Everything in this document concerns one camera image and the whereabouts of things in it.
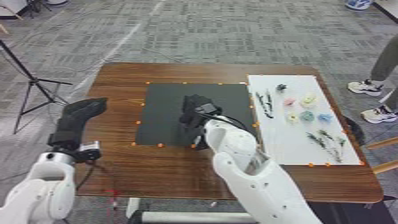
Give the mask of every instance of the sneaker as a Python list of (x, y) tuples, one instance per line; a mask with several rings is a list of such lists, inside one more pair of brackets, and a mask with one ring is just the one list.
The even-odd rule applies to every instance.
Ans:
[(375, 86), (370, 79), (366, 79), (363, 82), (350, 82), (349, 90), (354, 93), (366, 93), (370, 96), (381, 96), (382, 94), (382, 86)]
[(382, 105), (377, 109), (366, 110), (363, 113), (365, 120), (379, 124), (382, 122), (393, 122), (398, 119), (398, 113), (395, 113), (386, 105)]

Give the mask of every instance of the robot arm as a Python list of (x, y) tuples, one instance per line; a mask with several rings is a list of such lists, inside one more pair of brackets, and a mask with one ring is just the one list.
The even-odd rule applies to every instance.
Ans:
[(75, 163), (102, 157), (98, 142), (80, 146), (84, 125), (105, 109), (107, 99), (84, 100), (66, 106), (48, 142), (54, 149), (41, 154), (27, 178), (9, 192), (0, 223), (50, 224), (66, 218), (77, 194)]
[(190, 123), (190, 127), (199, 128), (203, 124), (201, 141), (215, 152), (215, 172), (253, 218), (265, 224), (320, 224), (293, 179), (276, 161), (258, 151), (253, 134), (233, 125), (228, 117), (221, 116), (221, 108), (212, 105), (212, 100), (203, 98), (196, 95), (187, 97), (185, 101), (198, 103), (185, 103), (185, 117), (192, 115), (203, 118), (187, 120), (199, 120), (194, 125)]

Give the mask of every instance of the white paper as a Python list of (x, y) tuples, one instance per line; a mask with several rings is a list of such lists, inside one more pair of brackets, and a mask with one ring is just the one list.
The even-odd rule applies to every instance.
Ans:
[[(276, 90), (279, 84), (288, 86), (285, 93), (279, 93)], [(274, 119), (265, 115), (265, 110), (256, 97), (256, 92), (265, 95), (267, 90), (272, 96)], [(331, 109), (317, 77), (313, 75), (249, 75), (249, 91), (253, 93), (265, 152), (277, 163), (285, 165), (308, 165), (309, 163), (315, 165), (325, 165), (327, 163), (333, 165), (359, 165), (361, 160), (349, 136), (343, 133), (343, 127)], [(313, 93), (318, 99), (317, 106), (311, 109), (306, 109), (301, 105), (301, 100), (308, 93)], [(297, 100), (292, 107), (285, 106), (285, 99), (288, 98)], [(308, 122), (299, 119), (299, 122), (292, 124), (286, 120), (288, 113), (293, 112), (297, 116), (301, 116), (304, 111), (313, 112), (315, 121)], [(320, 114), (333, 115), (331, 123), (318, 120)], [(336, 156), (331, 155), (322, 146), (308, 138), (308, 133), (320, 136), (320, 130), (327, 131), (334, 138), (334, 142), (338, 142), (338, 137), (345, 139), (343, 148), (336, 147), (338, 153), (341, 153), (341, 162), (336, 160)]]

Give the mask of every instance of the colorful object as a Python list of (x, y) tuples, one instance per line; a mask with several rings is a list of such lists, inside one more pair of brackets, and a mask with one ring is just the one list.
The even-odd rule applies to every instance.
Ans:
[(302, 119), (302, 121), (308, 121), (308, 122), (313, 122), (315, 121), (315, 114), (313, 114), (311, 111), (304, 111), (301, 113), (301, 119)]
[(293, 106), (295, 104), (295, 99), (293, 98), (288, 98), (285, 101), (283, 101), (283, 105), (285, 106)]
[(320, 122), (325, 122), (327, 124), (333, 122), (333, 115), (331, 114), (320, 114), (318, 115)]
[(317, 105), (317, 95), (315, 95), (315, 93), (308, 93), (308, 95), (306, 95), (306, 97), (304, 97), (304, 99), (302, 99), (302, 101), (301, 101), (301, 105), (302, 105), (302, 107), (304, 108), (313, 108), (315, 107), (315, 105)]
[(299, 116), (293, 112), (288, 113), (286, 120), (292, 124), (295, 124), (299, 122)]
[(347, 0), (345, 6), (349, 9), (363, 11), (370, 8), (372, 3), (372, 0)]
[(286, 89), (288, 89), (288, 86), (285, 84), (279, 84), (277, 85), (277, 92), (283, 93)]

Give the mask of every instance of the chair leg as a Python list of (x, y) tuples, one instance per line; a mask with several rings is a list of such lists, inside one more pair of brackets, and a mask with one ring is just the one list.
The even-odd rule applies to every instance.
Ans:
[(11, 12), (11, 14), (14, 15), (14, 17), (16, 17), (20, 20), (23, 20), (22, 16), (16, 14), (16, 12), (11, 10), (11, 8), (9, 8), (6, 5), (2, 5), (0, 7), (6, 8), (7, 11)]
[(372, 167), (375, 174), (379, 174), (379, 173), (382, 173), (382, 172), (386, 172), (386, 171), (389, 171), (397, 168), (398, 168), (398, 160), (395, 160), (395, 161), (381, 164), (379, 166)]
[(7, 29), (6, 29), (2, 24), (0, 24), (0, 30), (4, 31), (6, 34), (9, 34), (9, 31), (7, 31)]

